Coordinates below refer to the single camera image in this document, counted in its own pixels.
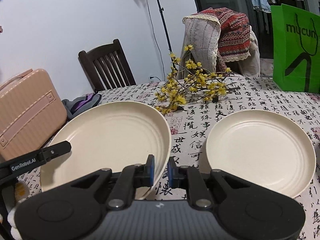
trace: suitcase handle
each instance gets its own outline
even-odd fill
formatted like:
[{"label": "suitcase handle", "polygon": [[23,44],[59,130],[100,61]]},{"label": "suitcase handle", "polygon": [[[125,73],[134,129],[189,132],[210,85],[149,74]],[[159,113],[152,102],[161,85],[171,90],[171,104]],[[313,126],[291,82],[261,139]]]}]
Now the suitcase handle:
[{"label": "suitcase handle", "polygon": [[25,72],[23,72],[23,73],[15,76],[15,77],[9,79],[7,82],[5,82],[4,84],[1,85],[0,91],[1,91],[2,89],[4,89],[7,85],[9,85],[10,83],[12,83],[13,81],[15,81],[15,80],[17,80],[17,79],[21,79],[21,78],[23,78],[24,76],[28,75],[28,74],[31,73],[31,72],[32,72],[32,69],[28,69],[27,71],[25,71]]}]

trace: red patterned fabric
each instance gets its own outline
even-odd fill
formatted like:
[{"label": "red patterned fabric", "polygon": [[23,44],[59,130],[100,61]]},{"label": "red patterned fabric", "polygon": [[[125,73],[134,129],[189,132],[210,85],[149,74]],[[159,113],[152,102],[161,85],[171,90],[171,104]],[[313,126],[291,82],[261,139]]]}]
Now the red patterned fabric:
[{"label": "red patterned fabric", "polygon": [[[221,25],[218,50],[224,62],[244,60],[250,56],[250,23],[244,13],[228,8],[208,8],[197,14],[214,15],[218,18]],[[217,69],[224,69],[224,62],[217,62]]]}]

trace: screw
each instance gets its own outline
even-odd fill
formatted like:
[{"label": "screw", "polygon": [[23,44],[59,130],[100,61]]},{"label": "screw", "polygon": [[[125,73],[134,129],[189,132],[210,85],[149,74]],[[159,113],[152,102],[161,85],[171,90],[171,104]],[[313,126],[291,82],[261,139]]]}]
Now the screw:
[{"label": "screw", "polygon": [[211,205],[211,201],[208,200],[208,199],[198,199],[198,200],[196,201],[196,205],[197,205],[198,207],[208,207],[208,206]]},{"label": "screw", "polygon": [[119,208],[124,205],[124,202],[121,199],[115,198],[111,199],[108,204],[110,207]]}]

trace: plate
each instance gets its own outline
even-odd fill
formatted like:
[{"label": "plate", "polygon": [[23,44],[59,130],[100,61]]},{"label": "plate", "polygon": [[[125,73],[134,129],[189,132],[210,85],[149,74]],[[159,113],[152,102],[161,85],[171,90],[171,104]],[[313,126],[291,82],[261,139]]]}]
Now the plate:
[{"label": "plate", "polygon": [[42,191],[78,179],[101,168],[122,171],[155,156],[154,184],[139,188],[145,198],[159,181],[169,159],[171,133],[165,118],[153,107],[134,101],[118,101],[94,107],[65,125],[50,145],[71,144],[71,152],[53,159],[40,170]]},{"label": "plate", "polygon": [[309,185],[316,154],[306,133],[290,119],[246,110],[215,124],[206,143],[212,169],[297,197]]}]

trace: plate rim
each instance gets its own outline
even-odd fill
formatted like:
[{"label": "plate rim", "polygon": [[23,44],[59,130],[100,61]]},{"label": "plate rim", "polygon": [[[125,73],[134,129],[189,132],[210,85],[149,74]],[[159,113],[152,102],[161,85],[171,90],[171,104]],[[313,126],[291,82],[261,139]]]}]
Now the plate rim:
[{"label": "plate rim", "polygon": [[[301,195],[302,192],[304,192],[304,191],[307,189],[308,185],[311,183],[311,181],[312,181],[312,179],[313,179],[313,177],[314,177],[314,174],[315,174],[315,172],[316,172],[316,165],[317,165],[316,151],[315,151],[315,148],[313,147],[313,144],[312,144],[311,140],[309,139],[309,137],[308,137],[308,135],[305,133],[305,131],[304,131],[299,125],[297,125],[294,121],[292,121],[290,118],[288,118],[288,117],[286,117],[286,116],[284,116],[284,115],[282,115],[282,114],[278,114],[278,113],[276,113],[276,112],[272,112],[272,111],[268,111],[268,110],[262,110],[262,109],[247,109],[247,110],[242,110],[242,111],[236,111],[236,112],[233,112],[233,113],[231,113],[231,114],[228,114],[227,116],[223,117],[221,120],[223,120],[223,119],[225,119],[225,118],[227,118],[227,117],[229,117],[229,116],[231,116],[231,115],[233,115],[233,114],[238,114],[238,113],[241,113],[241,112],[248,112],[248,111],[267,112],[267,113],[269,113],[269,114],[279,115],[279,116],[287,119],[287,120],[290,121],[291,123],[293,123],[296,127],[298,127],[298,129],[303,132],[303,134],[306,136],[306,138],[307,138],[308,141],[310,142],[311,148],[313,149],[313,155],[312,155],[313,161],[314,161],[313,173],[312,173],[312,176],[311,176],[310,180],[308,181],[308,183],[306,184],[306,186],[303,188],[303,190],[301,190],[301,191],[300,191],[299,193],[297,193],[295,196],[289,196],[289,197],[291,197],[291,198],[296,198],[296,197],[298,197],[299,195]],[[218,122],[216,122],[216,123],[214,124],[214,126],[211,128],[211,130],[210,130],[210,132],[209,132],[209,135],[208,135],[208,138],[207,138],[206,143],[205,143],[206,157],[207,157],[207,160],[208,160],[208,162],[209,162],[210,168],[211,168],[211,164],[210,164],[210,160],[209,160],[209,158],[208,158],[208,141],[209,141],[209,138],[212,136],[211,134],[213,133],[213,130],[214,130],[215,126],[216,126],[221,120],[219,120]]]},{"label": "plate rim", "polygon": [[[143,194],[142,197],[140,197],[140,198],[138,199],[138,200],[143,200],[143,199],[145,199],[145,198],[151,193],[151,191],[156,187],[156,185],[158,184],[159,180],[161,179],[161,177],[162,177],[162,175],[163,175],[163,173],[164,173],[164,170],[165,170],[165,168],[167,167],[167,163],[168,163],[168,161],[169,161],[170,152],[171,152],[171,144],[172,144],[172,136],[171,136],[171,130],[170,130],[169,124],[168,124],[167,120],[165,119],[165,117],[164,117],[158,110],[156,110],[154,107],[152,107],[152,106],[150,106],[150,105],[148,105],[148,104],[142,103],[142,102],[132,101],[132,100],[107,102],[107,103],[104,103],[104,104],[95,106],[95,107],[93,107],[93,108],[91,108],[91,109],[88,109],[87,111],[84,111],[83,113],[79,114],[78,116],[76,116],[75,118],[73,118],[72,120],[70,120],[66,125],[64,125],[64,126],[53,136],[52,140],[50,141],[50,143],[49,143],[46,147],[51,146],[51,143],[52,143],[52,141],[54,140],[54,138],[55,138],[56,136],[58,136],[58,134],[62,131],[62,129],[63,129],[64,127],[66,127],[66,126],[67,126],[69,123],[71,123],[73,120],[76,120],[77,118],[79,118],[79,117],[80,117],[81,115],[83,115],[84,113],[87,113],[88,111],[91,111],[91,110],[93,110],[93,109],[96,109],[97,107],[101,107],[101,106],[108,105],[108,104],[117,104],[117,103],[118,103],[118,104],[119,104],[119,103],[120,103],[120,104],[121,104],[121,103],[135,103],[135,104],[141,104],[141,105],[148,106],[148,107],[151,108],[153,111],[156,111],[156,112],[159,114],[159,116],[162,117],[162,119],[164,120],[164,122],[165,122],[165,124],[166,124],[166,126],[167,126],[167,129],[168,129],[168,134],[169,134],[169,148],[168,148],[168,153],[167,153],[167,156],[166,156],[166,159],[165,159],[165,165],[162,167],[162,169],[161,169],[161,171],[160,171],[160,173],[159,173],[159,176],[158,176],[156,179],[153,180],[153,185]],[[39,171],[39,173],[40,173],[39,184],[40,184],[40,187],[41,187],[41,190],[42,190],[42,184],[41,184],[41,169],[42,169],[42,166],[40,166],[40,171]]]}]

